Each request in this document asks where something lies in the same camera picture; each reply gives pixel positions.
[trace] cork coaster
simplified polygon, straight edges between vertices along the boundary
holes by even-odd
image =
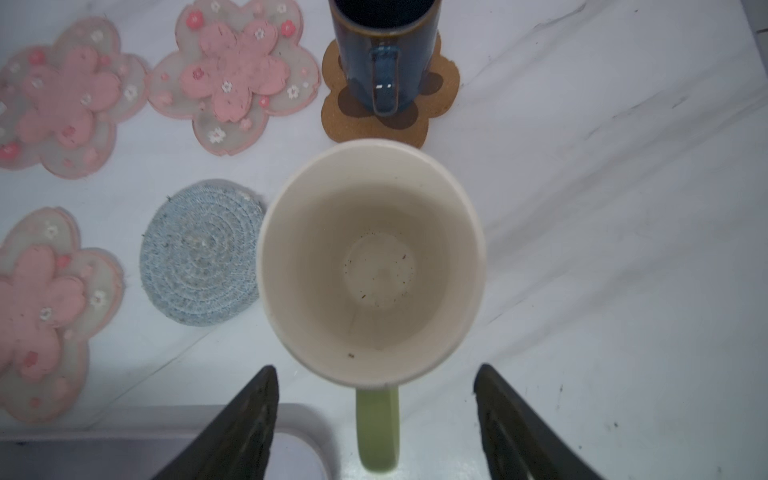
[[[331,93],[320,113],[323,128],[331,140],[386,138],[421,148],[427,138],[429,119],[448,111],[458,93],[458,68],[440,55],[440,45],[438,35],[422,93],[404,111],[391,117],[376,117],[352,96],[346,86],[339,46],[336,40],[332,41],[323,56],[323,79]]]

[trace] translucent flower coaster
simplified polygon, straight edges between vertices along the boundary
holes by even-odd
[[[144,106],[144,66],[120,53],[105,18],[86,18],[53,46],[20,51],[0,69],[0,167],[43,164],[80,178],[109,158],[117,124]]]
[[[122,271],[109,253],[80,248],[74,220],[43,208],[0,247],[0,406],[23,422],[67,410],[88,371],[88,339],[112,318]]]
[[[317,63],[299,46],[293,0],[197,0],[176,22],[179,50],[147,77],[152,106],[191,118],[195,137],[216,155],[259,139],[270,115],[288,115],[317,95]]]

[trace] blue mug handle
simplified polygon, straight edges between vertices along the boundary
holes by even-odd
[[[397,113],[399,106],[397,63],[400,49],[392,45],[380,45],[371,48],[370,56],[373,66],[373,113],[388,117]]]

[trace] blue woven coaster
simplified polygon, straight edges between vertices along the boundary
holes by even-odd
[[[187,187],[160,207],[144,234],[139,269],[151,302],[184,325],[230,319],[259,298],[256,244],[264,213],[224,181]]]

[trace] white mug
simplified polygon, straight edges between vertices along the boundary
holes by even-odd
[[[445,360],[478,312],[485,240],[466,192],[408,145],[336,145],[294,174],[260,232],[266,315],[304,366],[357,389],[360,459],[397,465],[397,386]]]

